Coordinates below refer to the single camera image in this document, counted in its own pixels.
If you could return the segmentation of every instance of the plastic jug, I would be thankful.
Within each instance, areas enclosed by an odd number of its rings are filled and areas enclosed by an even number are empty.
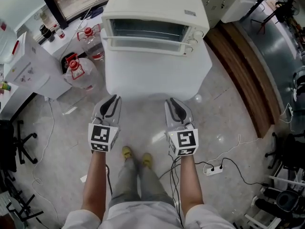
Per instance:
[[[72,86],[85,90],[92,90],[102,80],[93,62],[78,57],[70,61],[65,79]]]
[[[100,32],[101,26],[97,24],[92,28],[87,27],[85,31],[77,33],[77,39],[81,42],[81,47],[88,57],[91,57],[93,60],[101,60],[105,56]]]
[[[9,63],[13,59],[16,41],[16,33],[0,19],[0,64]]]

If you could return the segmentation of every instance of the white shirt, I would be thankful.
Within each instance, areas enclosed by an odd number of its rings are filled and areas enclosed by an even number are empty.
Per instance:
[[[88,210],[71,212],[62,229],[181,229],[175,208],[164,202],[124,202],[109,209],[108,217],[100,219]],[[209,205],[191,208],[185,217],[187,229],[234,229]]]

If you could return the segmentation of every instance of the label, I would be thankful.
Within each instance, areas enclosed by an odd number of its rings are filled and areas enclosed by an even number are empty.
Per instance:
[[[103,56],[104,56],[104,52],[100,52],[100,53],[98,53],[98,54],[96,54],[96,55],[92,55],[92,58],[94,59],[94,60],[100,60],[100,59],[102,59],[103,58]]]
[[[59,38],[62,39],[65,37],[65,33],[62,33],[61,35],[59,35]]]
[[[196,13],[193,12],[193,11],[184,10],[184,13],[185,13],[185,14],[188,14],[188,15],[196,16]]]
[[[2,22],[2,25],[0,26],[0,28],[5,31],[6,30],[6,24],[4,22]]]

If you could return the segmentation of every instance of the office chair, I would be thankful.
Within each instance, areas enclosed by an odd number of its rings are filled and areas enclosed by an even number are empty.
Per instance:
[[[24,164],[25,161],[24,159],[22,159],[22,153],[24,153],[24,155],[28,158],[29,161],[32,162],[32,164],[36,164],[38,161],[36,158],[32,159],[30,157],[30,155],[28,154],[28,152],[24,149],[24,144],[31,138],[37,138],[37,134],[36,133],[31,133],[29,134],[27,137],[25,137],[24,139],[21,139],[21,135],[20,135],[20,125],[23,124],[23,120],[19,120],[17,121],[17,138],[14,137],[14,145],[17,147],[18,149],[18,155],[19,155],[19,161],[20,164]]]
[[[0,120],[0,168],[3,170],[4,177],[9,177],[12,181],[15,180],[9,174],[9,171],[16,172],[16,151],[18,150],[20,164],[24,164],[22,153],[33,163],[37,163],[37,159],[32,159],[27,151],[24,149],[24,144],[32,136],[37,137],[36,133],[31,133],[26,138],[21,139],[20,125],[22,120],[17,122],[17,138],[14,137],[14,126],[8,120]]]
[[[4,183],[10,194],[10,198],[9,198],[10,202],[8,203],[6,208],[9,212],[15,213],[15,215],[19,218],[21,222],[25,222],[28,219],[43,214],[42,210],[37,213],[33,213],[31,211],[30,203],[35,198],[34,194],[30,197],[28,201],[25,201],[21,197],[22,191],[18,191],[9,179],[5,178]]]
[[[274,132],[272,136],[275,137],[275,151],[265,154],[265,157],[270,155],[275,155],[275,157],[272,165],[268,169],[273,169],[277,160],[283,162],[284,169],[305,169],[305,143],[295,140],[295,137],[305,137],[305,130],[301,134],[289,134],[285,141],[279,138]]]

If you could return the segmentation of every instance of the black cable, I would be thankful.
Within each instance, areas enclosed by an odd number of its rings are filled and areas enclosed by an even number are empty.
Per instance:
[[[229,158],[223,158],[223,159],[221,160],[220,169],[223,168],[223,161],[224,161],[224,159],[231,160],[231,159],[229,159]],[[244,181],[245,184],[248,184],[248,185],[259,184],[259,185],[262,185],[262,186],[264,186],[264,187],[267,187],[267,186],[268,186],[267,183],[259,183],[259,182],[248,183],[248,182],[246,182],[246,181],[244,180],[244,178],[243,178],[243,176],[242,176],[242,173],[240,172],[240,169],[238,168],[237,164],[236,164],[233,160],[231,160],[231,161],[232,161],[233,164],[235,164],[235,166],[236,166],[236,168],[238,169],[238,172],[239,172],[239,174],[240,174],[240,177],[243,179],[243,181]]]
[[[178,182],[176,183],[176,182],[175,182],[175,179],[174,179],[174,176],[173,176],[173,170],[175,169],[174,166],[175,166],[176,162],[179,161],[179,159],[181,159],[181,158],[180,158],[180,157],[177,157],[175,160],[173,159],[172,156],[171,156],[171,158],[172,158],[172,160],[173,160],[173,163],[172,163],[172,166],[171,166],[170,178],[173,180],[173,184],[174,184],[174,187],[175,187],[175,189],[174,189],[172,195],[173,195],[173,200],[175,201],[175,199],[174,199],[174,193],[175,193],[175,192],[177,193],[178,206],[176,206],[176,210],[177,210],[177,213],[178,213],[178,216],[179,216],[179,219],[180,219],[181,226],[183,227],[182,218],[181,218],[181,213],[180,213],[180,195],[179,195],[179,191],[178,191],[178,188],[177,188],[178,183],[179,183],[179,180],[178,180]]]
[[[43,224],[43,223],[41,222],[41,220],[39,220],[37,217],[35,217],[35,218],[36,218],[36,220],[37,220],[41,225],[43,225],[45,228],[50,229],[50,228],[48,228],[45,224]]]
[[[195,163],[195,165],[199,165],[199,164],[202,164],[202,163],[205,163],[205,164],[207,164],[207,165],[210,165],[210,166],[212,166],[213,167],[213,169],[214,169],[214,166],[213,165],[211,165],[211,164],[209,164],[209,163],[206,163],[206,162],[204,162],[204,161],[201,161],[201,162],[199,162],[199,163]],[[159,177],[159,180],[164,176],[164,175],[166,175],[167,173],[169,173],[171,171],[171,169],[169,169],[169,170],[167,170],[167,171],[165,171],[160,177]]]
[[[107,167],[107,180],[108,180],[108,185],[109,185],[109,189],[110,189],[110,193],[112,195],[112,187],[111,187],[111,183],[110,183],[110,178],[109,178],[109,174],[110,174],[110,169],[109,166],[106,164]]]

